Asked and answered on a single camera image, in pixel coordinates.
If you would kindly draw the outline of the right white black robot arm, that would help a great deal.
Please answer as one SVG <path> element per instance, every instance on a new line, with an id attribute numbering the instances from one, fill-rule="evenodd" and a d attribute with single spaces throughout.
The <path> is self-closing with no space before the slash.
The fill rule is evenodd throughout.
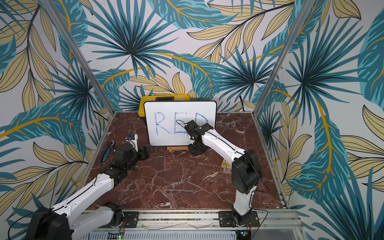
<path id="1" fill-rule="evenodd" d="M 230 164 L 231 180 L 236 188 L 230 225 L 247 225 L 253 212 L 253 197 L 263 177 L 258 154 L 232 144 L 208 123 L 199 126 L 195 121 L 189 121 L 184 129 L 191 140 L 188 145 L 191 154 L 198 156 L 212 149 Z"/>

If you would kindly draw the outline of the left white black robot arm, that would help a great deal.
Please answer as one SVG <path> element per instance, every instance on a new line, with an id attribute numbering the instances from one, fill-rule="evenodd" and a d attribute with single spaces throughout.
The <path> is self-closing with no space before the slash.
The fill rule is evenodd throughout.
<path id="1" fill-rule="evenodd" d="M 112 163 L 87 185 L 51 208 L 42 207 L 35 211 L 25 238 L 78 240 L 102 226 L 122 229 L 128 217 L 117 204 L 107 202 L 89 214 L 82 213 L 102 195 L 118 186 L 139 161 L 149 157 L 148 146 L 135 148 L 130 143 L 121 144 L 115 151 Z"/>

